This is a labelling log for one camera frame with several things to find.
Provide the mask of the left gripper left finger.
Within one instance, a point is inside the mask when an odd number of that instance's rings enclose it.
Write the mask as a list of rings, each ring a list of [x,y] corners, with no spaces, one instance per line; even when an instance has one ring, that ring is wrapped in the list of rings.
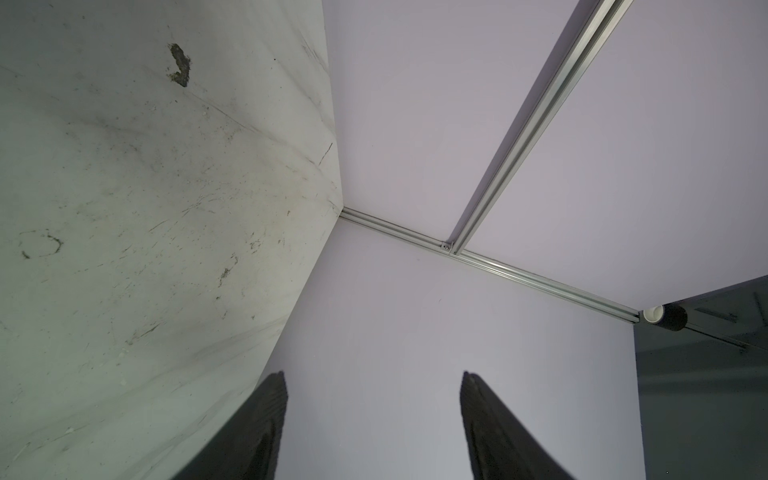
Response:
[[[177,480],[273,479],[288,404],[282,371],[268,375],[176,475]]]

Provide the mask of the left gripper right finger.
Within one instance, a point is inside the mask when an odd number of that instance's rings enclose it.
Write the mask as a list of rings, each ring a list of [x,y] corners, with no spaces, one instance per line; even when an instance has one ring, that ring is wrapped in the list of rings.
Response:
[[[463,374],[459,397],[474,478],[572,478],[479,375]]]

